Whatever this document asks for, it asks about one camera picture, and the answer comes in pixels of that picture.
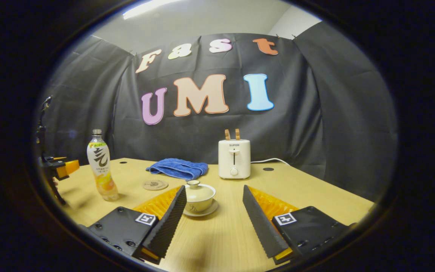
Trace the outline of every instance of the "power cord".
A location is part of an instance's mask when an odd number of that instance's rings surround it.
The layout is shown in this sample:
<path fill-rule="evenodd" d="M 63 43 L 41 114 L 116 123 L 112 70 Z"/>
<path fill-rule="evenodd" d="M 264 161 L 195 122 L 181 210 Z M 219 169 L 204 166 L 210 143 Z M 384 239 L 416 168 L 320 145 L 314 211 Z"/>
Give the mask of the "power cord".
<path fill-rule="evenodd" d="M 251 162 L 252 164 L 258 163 L 258 162 L 267 162 L 267 161 L 272 161 L 272 160 L 278 160 L 280 162 L 284 162 L 286 165 L 290 166 L 287 162 L 285 162 L 284 160 L 278 159 L 278 158 L 271 158 L 271 159 L 267 159 L 267 160 L 263 160 L 263 161 L 256 161 L 256 162 Z"/>

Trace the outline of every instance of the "folded towel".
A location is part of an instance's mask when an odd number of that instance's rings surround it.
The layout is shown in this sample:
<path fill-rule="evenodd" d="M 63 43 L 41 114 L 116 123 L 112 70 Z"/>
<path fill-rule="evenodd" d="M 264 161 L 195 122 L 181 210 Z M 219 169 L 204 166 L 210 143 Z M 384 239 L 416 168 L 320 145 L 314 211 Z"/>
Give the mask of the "folded towel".
<path fill-rule="evenodd" d="M 192 181 L 207 172 L 207 164 L 170 158 L 156 162 L 145 170 L 152 174 L 163 173 L 170 177 Z"/>

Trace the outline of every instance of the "wooden table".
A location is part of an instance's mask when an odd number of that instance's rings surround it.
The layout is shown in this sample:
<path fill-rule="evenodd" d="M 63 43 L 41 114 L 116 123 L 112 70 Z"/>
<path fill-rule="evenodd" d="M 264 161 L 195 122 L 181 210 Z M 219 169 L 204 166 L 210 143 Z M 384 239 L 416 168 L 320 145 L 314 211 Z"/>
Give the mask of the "wooden table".
<path fill-rule="evenodd" d="M 154 162 L 117 159 L 110 162 L 120 199 L 107 202 L 98 194 L 89 165 L 70 178 L 59 181 L 58 190 L 67 201 L 64 210 L 78 224 L 89 226 L 118 206 L 134 208 L 169 189 L 186 184 L 164 174 L 153 175 L 145 168 Z M 274 168 L 264 171 L 264 167 Z M 169 186 L 160 191 L 143 189 L 145 181 L 160 179 Z M 199 177 L 202 184 L 216 188 L 216 212 L 204 217 L 183 215 L 167 255 L 160 265 L 167 271 L 265 271 L 277 267 L 268 259 L 243 205 L 245 184 L 266 192 L 298 208 L 315 206 L 339 222 L 359 222 L 373 203 L 282 162 L 252 164 L 248 179 L 221 179 L 218 166 Z"/>

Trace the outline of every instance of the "ceiling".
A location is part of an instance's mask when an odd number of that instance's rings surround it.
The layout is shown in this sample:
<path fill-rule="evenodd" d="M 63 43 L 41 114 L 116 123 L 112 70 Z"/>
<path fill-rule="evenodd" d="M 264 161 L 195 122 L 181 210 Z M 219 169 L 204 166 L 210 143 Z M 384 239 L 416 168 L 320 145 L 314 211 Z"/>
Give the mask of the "ceiling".
<path fill-rule="evenodd" d="M 289 7 L 281 0 L 180 0 L 127 20 L 116 14 L 93 35 L 135 55 L 183 37 L 268 34 Z"/>

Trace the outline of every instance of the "bottle label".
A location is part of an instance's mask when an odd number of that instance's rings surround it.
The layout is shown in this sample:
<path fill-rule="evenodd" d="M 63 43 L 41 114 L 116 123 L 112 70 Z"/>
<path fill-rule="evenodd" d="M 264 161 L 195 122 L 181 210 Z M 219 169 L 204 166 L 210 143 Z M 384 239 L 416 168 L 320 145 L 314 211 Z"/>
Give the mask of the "bottle label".
<path fill-rule="evenodd" d="M 89 143 L 86 149 L 88 162 L 93 170 L 97 186 L 109 191 L 114 187 L 114 181 L 110 175 L 110 155 L 106 143 Z"/>

